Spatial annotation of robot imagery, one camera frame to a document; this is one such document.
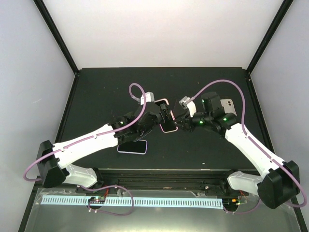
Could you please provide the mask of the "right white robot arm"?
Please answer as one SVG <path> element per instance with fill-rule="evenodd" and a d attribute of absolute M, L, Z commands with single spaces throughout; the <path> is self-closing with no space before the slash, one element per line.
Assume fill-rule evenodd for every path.
<path fill-rule="evenodd" d="M 275 209 L 300 193 L 298 165 L 272 153 L 238 122 L 234 113 L 226 113 L 217 93 L 202 95 L 202 112 L 197 111 L 196 105 L 187 96 L 179 104 L 185 110 L 174 121 L 180 129 L 192 132 L 197 127 L 205 127 L 218 133 L 234 145 L 259 173 L 231 173 L 219 183 L 223 194 L 230 195 L 241 190 L 258 196 L 268 208 Z"/>

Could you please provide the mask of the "magenta bare phone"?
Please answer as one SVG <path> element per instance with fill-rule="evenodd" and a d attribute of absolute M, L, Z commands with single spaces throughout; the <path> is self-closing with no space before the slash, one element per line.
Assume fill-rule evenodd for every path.
<path fill-rule="evenodd" d="M 179 103 L 180 99 L 175 100 L 175 104 L 173 106 L 172 112 L 174 115 L 174 118 L 177 119 L 179 117 L 182 117 L 188 113 L 188 109 L 184 109 L 181 104 Z"/>

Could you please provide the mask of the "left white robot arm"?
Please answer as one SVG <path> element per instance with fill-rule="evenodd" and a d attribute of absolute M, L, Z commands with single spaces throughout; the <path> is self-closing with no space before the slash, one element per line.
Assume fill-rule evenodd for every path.
<path fill-rule="evenodd" d="M 38 163 L 43 187 L 73 184 L 86 187 L 93 193 L 100 192 L 104 182 L 98 169 L 79 167 L 74 162 L 106 148 L 136 142 L 155 126 L 171 124 L 174 120 L 168 100 L 161 99 L 147 102 L 142 117 L 130 126 L 129 123 L 137 118 L 142 108 L 140 106 L 137 111 L 115 118 L 98 130 L 70 141 L 56 144 L 51 144 L 49 140 L 42 142 L 37 157 L 54 152 Z"/>

